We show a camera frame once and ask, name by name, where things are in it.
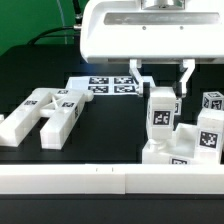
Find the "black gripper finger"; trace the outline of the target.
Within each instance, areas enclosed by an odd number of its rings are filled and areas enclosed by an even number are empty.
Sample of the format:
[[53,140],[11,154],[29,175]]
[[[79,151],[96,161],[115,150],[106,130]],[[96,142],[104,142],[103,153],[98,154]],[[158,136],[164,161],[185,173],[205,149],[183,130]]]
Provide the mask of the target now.
[[176,96],[185,97],[187,94],[187,82],[195,70],[194,59],[184,59],[180,64],[182,76],[176,83]]
[[129,61],[129,73],[136,80],[138,88],[136,89],[139,96],[144,94],[144,79],[141,76],[139,69],[142,67],[140,59],[131,59]]

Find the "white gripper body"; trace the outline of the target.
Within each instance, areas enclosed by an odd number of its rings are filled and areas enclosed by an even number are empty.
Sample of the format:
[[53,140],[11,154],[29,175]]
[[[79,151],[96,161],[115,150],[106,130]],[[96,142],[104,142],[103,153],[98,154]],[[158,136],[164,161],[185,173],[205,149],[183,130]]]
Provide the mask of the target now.
[[224,0],[90,0],[80,51],[89,63],[224,63]]

